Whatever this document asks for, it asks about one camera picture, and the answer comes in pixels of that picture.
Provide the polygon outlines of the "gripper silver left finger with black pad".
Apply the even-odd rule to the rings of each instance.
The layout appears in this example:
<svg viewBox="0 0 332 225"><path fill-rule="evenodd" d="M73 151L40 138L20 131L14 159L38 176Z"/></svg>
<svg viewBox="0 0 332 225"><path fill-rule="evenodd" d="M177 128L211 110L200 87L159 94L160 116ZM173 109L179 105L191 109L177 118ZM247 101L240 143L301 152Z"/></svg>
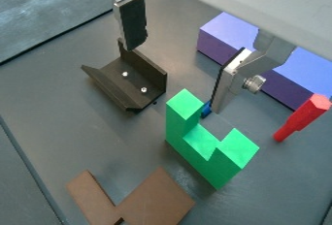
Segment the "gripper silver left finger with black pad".
<svg viewBox="0 0 332 225"><path fill-rule="evenodd" d="M124 49L135 49L147 37L145 0L112 0Z"/></svg>

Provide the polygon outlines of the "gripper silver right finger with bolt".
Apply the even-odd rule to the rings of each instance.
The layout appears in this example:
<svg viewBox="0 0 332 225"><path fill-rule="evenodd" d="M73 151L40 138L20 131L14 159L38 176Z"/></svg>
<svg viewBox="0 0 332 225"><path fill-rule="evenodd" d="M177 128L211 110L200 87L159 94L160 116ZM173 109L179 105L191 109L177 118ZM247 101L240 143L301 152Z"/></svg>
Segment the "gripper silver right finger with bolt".
<svg viewBox="0 0 332 225"><path fill-rule="evenodd" d="M242 89L251 93L260 90L266 81L260 73L282 65L295 48L264 30L258 31L252 47L254 51L242 48L219 70L210 99L214 113L224 109Z"/></svg>

